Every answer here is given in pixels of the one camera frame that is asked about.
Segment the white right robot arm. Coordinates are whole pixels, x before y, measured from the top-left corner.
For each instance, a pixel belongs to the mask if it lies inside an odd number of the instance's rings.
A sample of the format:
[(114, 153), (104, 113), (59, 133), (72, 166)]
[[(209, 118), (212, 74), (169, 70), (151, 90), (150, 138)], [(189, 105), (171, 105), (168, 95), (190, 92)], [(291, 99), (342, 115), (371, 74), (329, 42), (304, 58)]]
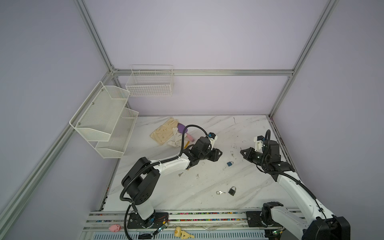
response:
[(270, 175), (295, 202), (304, 218), (292, 214), (280, 202), (265, 203), (261, 210), (261, 223), (266, 227), (281, 225), (299, 240), (349, 240), (350, 223), (326, 208), (299, 179), (291, 164), (281, 160), (278, 142), (271, 140), (271, 131), (255, 139), (255, 147), (240, 151), (258, 170)]

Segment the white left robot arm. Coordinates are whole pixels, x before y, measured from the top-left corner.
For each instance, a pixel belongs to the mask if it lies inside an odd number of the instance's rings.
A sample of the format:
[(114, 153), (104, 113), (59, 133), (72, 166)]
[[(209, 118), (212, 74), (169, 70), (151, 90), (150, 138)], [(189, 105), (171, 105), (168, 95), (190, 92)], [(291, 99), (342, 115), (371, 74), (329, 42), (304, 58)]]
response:
[(222, 156), (223, 152), (214, 147), (218, 139), (216, 134), (207, 133), (207, 131), (197, 125), (185, 126), (182, 134), (185, 134), (188, 128), (200, 129), (205, 135), (186, 148), (184, 148), (185, 137), (182, 137), (181, 150), (179, 154), (173, 157), (153, 161), (148, 160), (146, 157), (140, 158), (122, 179), (123, 190), (120, 193), (119, 199), (122, 202), (129, 203), (123, 223), (127, 239), (131, 239), (127, 226), (130, 210), (140, 217), (144, 228), (149, 228), (154, 224), (156, 211), (149, 202), (149, 198), (160, 177), (188, 170), (203, 160), (216, 162)]

